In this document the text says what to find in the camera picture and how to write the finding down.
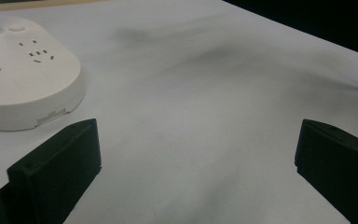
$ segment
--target table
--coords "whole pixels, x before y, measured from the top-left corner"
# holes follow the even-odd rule
[[[103,169],[65,221],[349,223],[296,173],[303,119],[358,136],[358,53],[219,0],[114,0],[2,11],[82,63],[71,114],[0,132],[6,169],[96,118]]]

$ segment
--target electrical outlet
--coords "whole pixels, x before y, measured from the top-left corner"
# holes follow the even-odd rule
[[[0,130],[32,129],[74,110],[85,87],[77,57],[33,21],[0,16]]]

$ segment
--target power strip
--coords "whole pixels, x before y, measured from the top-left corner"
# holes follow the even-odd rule
[[[77,57],[33,21],[0,16],[0,131],[32,129],[74,110]]]

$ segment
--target black block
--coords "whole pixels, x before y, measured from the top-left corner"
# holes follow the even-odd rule
[[[334,126],[304,120],[296,166],[345,218],[358,223],[358,138]]]
[[[101,170],[95,119],[70,125],[17,161],[1,189],[11,224],[62,224]]]

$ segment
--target dark background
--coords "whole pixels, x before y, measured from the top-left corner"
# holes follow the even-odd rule
[[[32,2],[36,0],[0,0],[0,4],[4,3],[17,3],[17,2]]]
[[[358,52],[358,0],[224,0]]]

